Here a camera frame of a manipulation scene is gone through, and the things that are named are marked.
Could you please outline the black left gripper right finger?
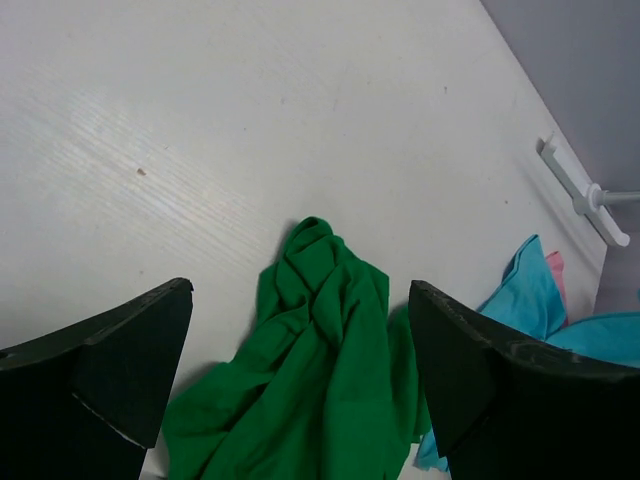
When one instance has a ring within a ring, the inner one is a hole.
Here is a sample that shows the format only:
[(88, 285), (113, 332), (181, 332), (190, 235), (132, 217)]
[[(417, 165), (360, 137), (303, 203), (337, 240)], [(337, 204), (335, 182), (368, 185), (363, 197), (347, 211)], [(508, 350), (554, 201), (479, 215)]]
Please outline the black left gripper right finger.
[(455, 479), (635, 479), (639, 372), (538, 341), (425, 281), (409, 320)]

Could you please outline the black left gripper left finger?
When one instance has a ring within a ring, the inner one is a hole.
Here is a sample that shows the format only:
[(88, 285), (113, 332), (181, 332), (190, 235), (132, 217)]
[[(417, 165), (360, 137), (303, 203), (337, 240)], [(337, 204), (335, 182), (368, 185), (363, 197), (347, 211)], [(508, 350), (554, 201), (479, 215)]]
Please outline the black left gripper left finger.
[(138, 478), (160, 432), (192, 291), (175, 278), (2, 350), (2, 478)]

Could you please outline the green t shirt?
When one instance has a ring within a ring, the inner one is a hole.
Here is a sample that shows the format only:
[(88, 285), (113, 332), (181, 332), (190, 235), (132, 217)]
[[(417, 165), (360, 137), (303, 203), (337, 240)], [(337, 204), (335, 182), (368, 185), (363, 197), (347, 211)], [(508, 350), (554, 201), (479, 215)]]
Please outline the green t shirt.
[(234, 358), (169, 404), (169, 477), (397, 478), (430, 418), (388, 276), (309, 217), (261, 273), (256, 313)]

